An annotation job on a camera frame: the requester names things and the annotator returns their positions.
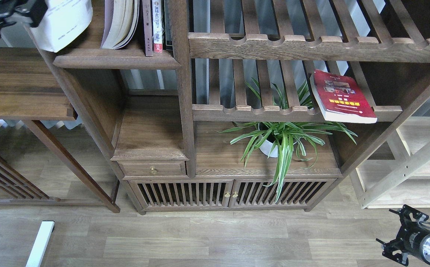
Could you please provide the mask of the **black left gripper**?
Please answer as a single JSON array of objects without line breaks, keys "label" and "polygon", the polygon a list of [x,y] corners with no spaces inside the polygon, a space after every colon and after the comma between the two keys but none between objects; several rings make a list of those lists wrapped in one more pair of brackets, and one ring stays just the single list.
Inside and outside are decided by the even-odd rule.
[{"label": "black left gripper", "polygon": [[45,0],[0,0],[0,32],[6,23],[24,22],[38,27],[46,12]]}]

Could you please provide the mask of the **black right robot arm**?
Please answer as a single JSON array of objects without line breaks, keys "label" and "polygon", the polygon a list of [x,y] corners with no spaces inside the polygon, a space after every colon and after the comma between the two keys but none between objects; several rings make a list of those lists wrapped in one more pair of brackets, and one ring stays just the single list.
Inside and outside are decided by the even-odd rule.
[{"label": "black right robot arm", "polygon": [[430,222],[429,216],[408,205],[398,210],[390,209],[400,217],[401,227],[394,240],[381,243],[384,257],[408,266],[408,255],[412,255],[430,265]]}]

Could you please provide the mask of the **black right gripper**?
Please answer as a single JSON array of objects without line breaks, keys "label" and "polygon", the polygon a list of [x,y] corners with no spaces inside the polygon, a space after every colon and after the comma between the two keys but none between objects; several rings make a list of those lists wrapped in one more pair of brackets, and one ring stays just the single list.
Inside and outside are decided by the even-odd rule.
[{"label": "black right gripper", "polygon": [[430,265],[430,224],[427,226],[420,223],[427,221],[430,216],[409,205],[390,208],[389,211],[400,217],[398,231],[403,233],[403,238],[388,243],[377,238],[376,241],[381,243],[383,249],[383,257],[408,266],[408,255],[413,255]]}]

